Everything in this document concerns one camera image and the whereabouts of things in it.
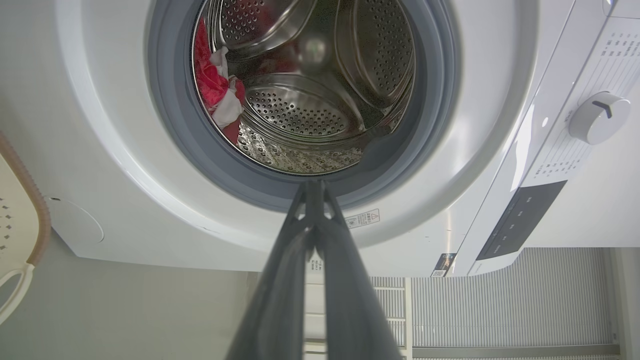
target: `control panel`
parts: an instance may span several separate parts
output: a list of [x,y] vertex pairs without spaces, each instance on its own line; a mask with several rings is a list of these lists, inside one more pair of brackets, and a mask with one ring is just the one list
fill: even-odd
[[596,145],[589,132],[606,141],[626,121],[631,104],[624,97],[638,75],[640,20],[609,18],[522,186],[571,178]]
[[490,271],[489,259],[517,254],[580,168],[593,146],[622,128],[631,103],[625,98],[640,76],[640,20],[609,17],[578,80],[470,274]]

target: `washing machine door opening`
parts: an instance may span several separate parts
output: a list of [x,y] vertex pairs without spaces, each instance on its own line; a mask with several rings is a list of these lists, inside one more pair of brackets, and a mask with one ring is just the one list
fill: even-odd
[[[397,187],[438,143],[456,87],[451,21],[440,1],[159,0],[149,81],[173,140],[220,188],[286,211],[301,182],[324,179],[349,208]],[[203,101],[199,31],[229,49],[246,87],[237,142]]]

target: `laundry basket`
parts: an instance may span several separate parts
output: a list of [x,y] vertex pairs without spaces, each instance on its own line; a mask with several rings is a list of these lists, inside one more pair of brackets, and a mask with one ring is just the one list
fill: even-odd
[[24,165],[0,133],[0,286],[20,279],[0,305],[0,324],[27,292],[51,234],[49,210]]

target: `gray rubber gasket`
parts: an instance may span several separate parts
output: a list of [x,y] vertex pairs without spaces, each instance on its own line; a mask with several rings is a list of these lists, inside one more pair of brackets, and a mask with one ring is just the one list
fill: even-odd
[[204,176],[256,206],[287,211],[298,185],[311,178],[328,181],[343,209],[372,201],[426,161],[446,126],[457,85],[454,34],[444,2],[402,4],[415,39],[413,96],[398,129],[372,142],[354,167],[317,177],[281,174],[250,161],[221,137],[201,109],[190,76],[189,45],[202,0],[157,0],[151,11],[148,80],[161,120]]

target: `laundry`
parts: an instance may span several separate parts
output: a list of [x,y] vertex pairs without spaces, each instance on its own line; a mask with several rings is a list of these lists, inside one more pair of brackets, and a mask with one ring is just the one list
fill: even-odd
[[195,44],[195,77],[202,101],[222,133],[233,144],[237,143],[240,114],[244,104],[244,85],[240,79],[228,74],[226,54],[222,47],[209,50],[207,30],[200,21]]

